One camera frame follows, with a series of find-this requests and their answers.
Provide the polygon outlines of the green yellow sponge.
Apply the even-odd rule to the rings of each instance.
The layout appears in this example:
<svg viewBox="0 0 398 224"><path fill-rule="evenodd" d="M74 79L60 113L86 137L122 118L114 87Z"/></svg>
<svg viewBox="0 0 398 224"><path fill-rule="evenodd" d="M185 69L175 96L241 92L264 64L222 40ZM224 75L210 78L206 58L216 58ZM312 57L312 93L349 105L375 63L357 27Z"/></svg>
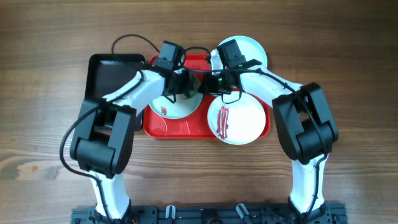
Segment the green yellow sponge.
<svg viewBox="0 0 398 224"><path fill-rule="evenodd" d="M183 92L183 99L190 99L193 98L196 94L195 90L185 90Z"/></svg>

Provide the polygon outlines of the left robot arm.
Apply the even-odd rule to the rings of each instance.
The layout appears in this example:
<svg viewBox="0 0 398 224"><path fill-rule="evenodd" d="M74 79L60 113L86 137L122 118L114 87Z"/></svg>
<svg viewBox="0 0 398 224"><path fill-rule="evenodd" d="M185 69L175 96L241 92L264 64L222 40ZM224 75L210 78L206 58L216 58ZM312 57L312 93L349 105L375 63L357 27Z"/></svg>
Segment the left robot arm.
<svg viewBox="0 0 398 224"><path fill-rule="evenodd" d="M191 98L200 85L187 70L160 70L142 62L104 61L90 66L85 98L71 134L76 174L91 180L96 205L74 210L72 223L134 223L137 213L126 193L124 170L130 160L140 114L156 98Z"/></svg>

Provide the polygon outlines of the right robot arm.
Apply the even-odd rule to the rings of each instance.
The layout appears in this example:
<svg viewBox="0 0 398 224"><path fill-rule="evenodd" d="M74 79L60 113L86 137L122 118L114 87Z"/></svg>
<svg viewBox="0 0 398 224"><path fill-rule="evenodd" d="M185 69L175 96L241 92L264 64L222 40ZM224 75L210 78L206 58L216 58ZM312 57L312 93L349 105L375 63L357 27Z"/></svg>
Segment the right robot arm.
<svg viewBox="0 0 398 224"><path fill-rule="evenodd" d="M251 60L235 68L205 71L199 91L216 95L208 110L208 125L228 144L257 139L267 123L259 103L269 105L280 145L292 161L289 204L295 221L309 223L325 215L323 173L338 128L320 85L290 82Z"/></svg>

